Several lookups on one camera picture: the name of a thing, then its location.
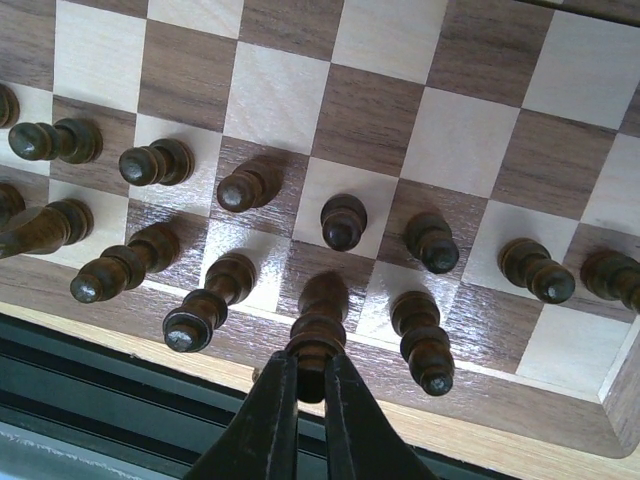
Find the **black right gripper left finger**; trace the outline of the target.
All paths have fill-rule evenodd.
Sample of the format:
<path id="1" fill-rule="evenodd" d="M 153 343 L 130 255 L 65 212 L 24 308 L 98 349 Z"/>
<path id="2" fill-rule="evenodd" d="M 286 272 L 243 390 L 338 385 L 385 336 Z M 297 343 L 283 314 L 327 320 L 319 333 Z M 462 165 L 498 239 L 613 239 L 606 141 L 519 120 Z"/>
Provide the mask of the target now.
<path id="1" fill-rule="evenodd" d="M 221 437 L 186 479 L 294 479 L 297 474 L 297 361 L 275 352 Z"/>

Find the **dark chess king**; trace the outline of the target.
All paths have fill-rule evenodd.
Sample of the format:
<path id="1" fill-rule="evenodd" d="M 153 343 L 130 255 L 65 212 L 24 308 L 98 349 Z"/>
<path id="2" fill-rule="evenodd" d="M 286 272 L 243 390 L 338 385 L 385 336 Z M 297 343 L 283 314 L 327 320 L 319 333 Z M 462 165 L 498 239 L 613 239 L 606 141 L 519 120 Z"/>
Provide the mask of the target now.
<path id="1" fill-rule="evenodd" d="M 287 353 L 295 357 L 297 397 L 310 404 L 324 399 L 324 372 L 327 362 L 345 352 L 349 292 L 342 277 L 326 271 L 312 277 L 299 300 L 299 316 L 290 330 Z"/>

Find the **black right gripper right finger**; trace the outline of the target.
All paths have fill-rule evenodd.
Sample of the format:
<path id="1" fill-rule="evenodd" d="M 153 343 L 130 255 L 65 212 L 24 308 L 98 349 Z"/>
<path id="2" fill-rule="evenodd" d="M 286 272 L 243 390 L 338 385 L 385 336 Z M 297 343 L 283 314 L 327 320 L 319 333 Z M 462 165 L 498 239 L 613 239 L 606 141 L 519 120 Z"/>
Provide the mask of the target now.
<path id="1" fill-rule="evenodd" d="M 325 369 L 325 430 L 330 479 L 434 479 L 391 426 L 345 354 Z"/>

